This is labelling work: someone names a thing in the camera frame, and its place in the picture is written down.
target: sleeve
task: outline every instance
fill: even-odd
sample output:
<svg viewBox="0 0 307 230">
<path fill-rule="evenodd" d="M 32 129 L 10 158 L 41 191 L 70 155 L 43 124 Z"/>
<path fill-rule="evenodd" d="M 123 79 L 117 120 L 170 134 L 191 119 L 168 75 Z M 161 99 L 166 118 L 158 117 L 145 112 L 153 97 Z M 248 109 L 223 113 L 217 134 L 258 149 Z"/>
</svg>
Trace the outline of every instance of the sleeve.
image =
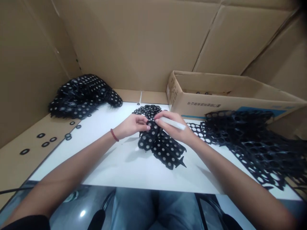
<svg viewBox="0 0 307 230">
<path fill-rule="evenodd" d="M 46 216 L 35 215 L 16 220 L 2 230 L 50 230 L 50 224 Z"/>
</svg>

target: cardboard wall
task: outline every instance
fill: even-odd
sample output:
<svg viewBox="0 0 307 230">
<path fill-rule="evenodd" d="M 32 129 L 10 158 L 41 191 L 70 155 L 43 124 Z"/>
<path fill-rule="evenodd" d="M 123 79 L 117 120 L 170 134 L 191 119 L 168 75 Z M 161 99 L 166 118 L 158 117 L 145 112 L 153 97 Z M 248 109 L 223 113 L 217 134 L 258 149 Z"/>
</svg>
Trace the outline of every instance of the cardboard wall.
<svg viewBox="0 0 307 230">
<path fill-rule="evenodd" d="M 243 74 L 307 100 L 307 35 L 303 20 L 303 15 L 296 15 Z M 307 139 L 307 108 L 269 127 L 288 138 Z"/>
<path fill-rule="evenodd" d="M 57 88 L 81 74 L 51 1 L 0 1 L 0 147 L 48 114 Z"/>
<path fill-rule="evenodd" d="M 193 71 L 241 75 L 293 7 L 289 1 L 224 1 Z"/>
<path fill-rule="evenodd" d="M 193 69 L 219 8 L 178 0 L 53 1 L 85 73 L 113 88 L 158 92 L 172 70 Z"/>
</svg>

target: hand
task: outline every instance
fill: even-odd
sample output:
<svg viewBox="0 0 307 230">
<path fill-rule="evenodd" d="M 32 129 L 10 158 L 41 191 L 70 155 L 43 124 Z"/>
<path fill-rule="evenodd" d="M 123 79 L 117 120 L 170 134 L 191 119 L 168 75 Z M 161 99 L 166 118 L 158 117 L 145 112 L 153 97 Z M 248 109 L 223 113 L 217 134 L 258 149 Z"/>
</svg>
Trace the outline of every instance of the hand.
<svg viewBox="0 0 307 230">
<path fill-rule="evenodd" d="M 175 128 L 169 124 L 166 124 L 165 122 L 161 121 L 160 117 L 166 117 L 173 121 L 179 122 L 186 126 L 184 130 Z M 158 113 L 155 117 L 155 122 L 158 126 L 160 126 L 162 129 L 164 129 L 172 138 L 175 140 L 178 140 L 180 142 L 183 142 L 187 144 L 191 138 L 195 136 L 195 134 L 192 132 L 192 130 L 186 125 L 186 122 L 182 119 L 182 117 L 178 113 L 172 113 L 169 111 L 162 111 Z"/>
<path fill-rule="evenodd" d="M 145 116 L 131 114 L 113 130 L 114 135 L 121 140 L 137 132 L 150 130 L 150 126 L 146 125 L 147 121 Z"/>
</svg>

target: open cardboard box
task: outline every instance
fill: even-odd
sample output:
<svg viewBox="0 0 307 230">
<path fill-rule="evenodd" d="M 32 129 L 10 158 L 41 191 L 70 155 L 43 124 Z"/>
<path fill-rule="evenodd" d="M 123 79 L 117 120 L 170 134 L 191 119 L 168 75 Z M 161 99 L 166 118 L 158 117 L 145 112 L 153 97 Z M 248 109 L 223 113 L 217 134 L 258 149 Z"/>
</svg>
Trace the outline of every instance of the open cardboard box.
<svg viewBox="0 0 307 230">
<path fill-rule="evenodd" d="M 171 73 L 167 97 L 172 112 L 190 119 L 204 119 L 212 111 L 263 110 L 277 120 L 307 104 L 249 77 L 183 71 Z"/>
</svg>

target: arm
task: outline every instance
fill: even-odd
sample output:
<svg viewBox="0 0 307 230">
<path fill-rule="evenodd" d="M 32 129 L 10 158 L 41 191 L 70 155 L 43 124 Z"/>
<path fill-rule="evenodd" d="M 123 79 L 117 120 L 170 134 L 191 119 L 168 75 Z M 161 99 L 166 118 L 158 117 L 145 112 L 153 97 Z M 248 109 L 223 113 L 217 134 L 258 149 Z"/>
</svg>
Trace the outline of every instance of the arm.
<svg viewBox="0 0 307 230">
<path fill-rule="evenodd" d="M 149 130 L 150 127 L 146 122 L 146 117 L 132 114 L 113 130 L 114 135 L 120 140 L 137 132 Z M 31 190 L 4 226 L 30 215 L 45 215 L 50 218 L 115 142 L 111 132 L 107 132 L 53 169 Z"/>
<path fill-rule="evenodd" d="M 257 229 L 295 229 L 293 216 L 269 191 L 203 142 L 189 127 L 183 131 L 176 129 L 159 120 L 162 116 L 186 125 L 182 117 L 162 111 L 155 116 L 155 121 L 172 138 L 187 144 L 197 153 L 224 192 Z"/>
</svg>

